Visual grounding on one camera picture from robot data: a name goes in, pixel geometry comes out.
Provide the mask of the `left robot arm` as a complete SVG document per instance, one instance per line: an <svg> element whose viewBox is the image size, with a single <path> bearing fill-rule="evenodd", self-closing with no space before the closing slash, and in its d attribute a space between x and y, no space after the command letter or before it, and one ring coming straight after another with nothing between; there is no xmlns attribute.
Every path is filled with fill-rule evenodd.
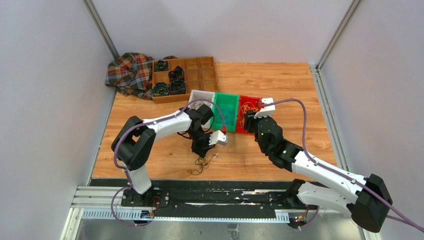
<svg viewBox="0 0 424 240"><path fill-rule="evenodd" d="M116 159L123 163L135 202L146 207L153 201L152 183L146 167L153 144L169 135L186 132L187 138L192 140L192 152L205 158L215 144L212 142L213 133L204 131L202 125L213 117L212 109L202 104L197 109L180 108L161 118L142 120L132 116L127 120L111 149Z"/></svg>

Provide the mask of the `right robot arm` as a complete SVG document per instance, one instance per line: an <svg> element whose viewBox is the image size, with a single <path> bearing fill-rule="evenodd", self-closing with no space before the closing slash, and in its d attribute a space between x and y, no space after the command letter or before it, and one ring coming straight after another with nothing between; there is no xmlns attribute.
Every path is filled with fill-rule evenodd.
<svg viewBox="0 0 424 240"><path fill-rule="evenodd" d="M283 129L270 116L244 115L244 129L254 135L260 151L280 169L313 178L323 187L295 179L285 195L294 209L301 205L327 207L351 217L363 229L381 231L393 204L384 180L348 172L312 156L301 146L285 139Z"/></svg>

